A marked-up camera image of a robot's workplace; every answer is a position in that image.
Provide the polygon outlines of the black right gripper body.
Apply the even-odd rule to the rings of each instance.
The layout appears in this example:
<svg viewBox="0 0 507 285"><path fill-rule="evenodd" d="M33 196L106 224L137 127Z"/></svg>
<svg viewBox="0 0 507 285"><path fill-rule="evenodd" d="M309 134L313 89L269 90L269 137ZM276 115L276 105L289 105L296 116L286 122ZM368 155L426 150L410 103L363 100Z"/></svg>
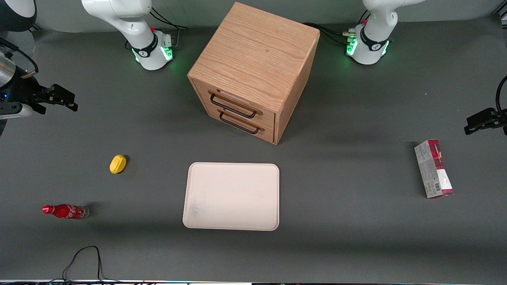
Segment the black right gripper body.
<svg viewBox="0 0 507 285"><path fill-rule="evenodd" d="M1 87L2 116L31 116L35 112L44 115L46 107L40 100L49 100L46 88L36 79L13 78Z"/></svg>

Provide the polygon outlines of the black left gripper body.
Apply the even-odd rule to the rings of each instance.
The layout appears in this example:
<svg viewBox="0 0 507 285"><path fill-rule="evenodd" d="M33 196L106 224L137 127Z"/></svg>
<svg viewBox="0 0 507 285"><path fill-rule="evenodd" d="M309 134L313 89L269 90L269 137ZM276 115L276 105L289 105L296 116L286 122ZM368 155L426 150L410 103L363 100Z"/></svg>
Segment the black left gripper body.
<svg viewBox="0 0 507 285"><path fill-rule="evenodd" d="M495 119L492 128L493 129L502 128L503 133L507 135L507 110L503 109L500 111L496 111L495 115L497 118Z"/></svg>

